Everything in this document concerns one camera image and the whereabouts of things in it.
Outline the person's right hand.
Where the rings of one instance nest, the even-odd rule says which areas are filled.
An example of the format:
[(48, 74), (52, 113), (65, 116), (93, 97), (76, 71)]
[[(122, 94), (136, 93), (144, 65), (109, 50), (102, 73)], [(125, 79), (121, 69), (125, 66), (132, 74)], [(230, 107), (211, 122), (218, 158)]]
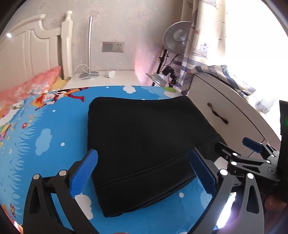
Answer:
[(268, 233), (279, 221), (287, 203), (284, 203), (280, 198), (274, 195), (268, 195), (264, 202), (265, 208), (265, 230)]

